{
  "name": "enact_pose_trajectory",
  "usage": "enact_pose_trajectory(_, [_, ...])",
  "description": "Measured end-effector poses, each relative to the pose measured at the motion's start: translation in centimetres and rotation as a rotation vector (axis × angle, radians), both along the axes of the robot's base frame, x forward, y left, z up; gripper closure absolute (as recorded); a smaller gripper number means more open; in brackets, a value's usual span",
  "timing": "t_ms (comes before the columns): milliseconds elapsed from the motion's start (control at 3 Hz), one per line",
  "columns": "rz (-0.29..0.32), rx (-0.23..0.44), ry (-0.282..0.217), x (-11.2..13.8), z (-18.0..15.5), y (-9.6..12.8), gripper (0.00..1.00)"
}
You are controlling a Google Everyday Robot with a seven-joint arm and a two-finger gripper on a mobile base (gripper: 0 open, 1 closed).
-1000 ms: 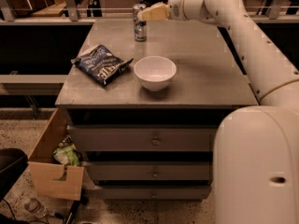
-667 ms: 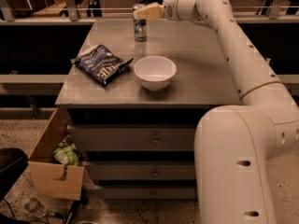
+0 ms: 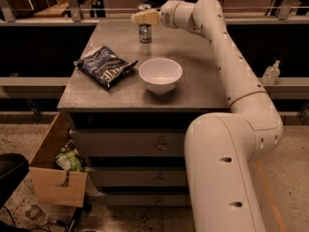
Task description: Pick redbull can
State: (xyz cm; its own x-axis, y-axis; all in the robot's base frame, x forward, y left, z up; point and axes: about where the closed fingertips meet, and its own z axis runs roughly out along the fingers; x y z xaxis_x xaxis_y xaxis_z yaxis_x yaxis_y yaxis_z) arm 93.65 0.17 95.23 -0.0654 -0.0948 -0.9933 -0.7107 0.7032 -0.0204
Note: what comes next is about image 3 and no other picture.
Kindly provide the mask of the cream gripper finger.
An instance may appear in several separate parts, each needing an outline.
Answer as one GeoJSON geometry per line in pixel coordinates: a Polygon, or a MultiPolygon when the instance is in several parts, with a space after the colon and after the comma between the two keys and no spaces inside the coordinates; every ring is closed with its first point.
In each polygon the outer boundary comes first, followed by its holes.
{"type": "Polygon", "coordinates": [[[136,13],[130,17],[130,20],[136,24],[145,24],[146,16],[144,14],[136,13]]]}

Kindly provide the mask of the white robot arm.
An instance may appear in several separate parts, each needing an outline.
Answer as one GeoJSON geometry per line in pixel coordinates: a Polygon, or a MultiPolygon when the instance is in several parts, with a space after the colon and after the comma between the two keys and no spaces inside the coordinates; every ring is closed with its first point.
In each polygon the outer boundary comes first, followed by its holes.
{"type": "Polygon", "coordinates": [[[267,232],[248,162],[280,143],[283,123],[267,91],[230,37],[217,0],[167,1],[131,16],[142,24],[185,29],[211,43],[228,113],[189,125],[184,158],[196,232],[267,232]]]}

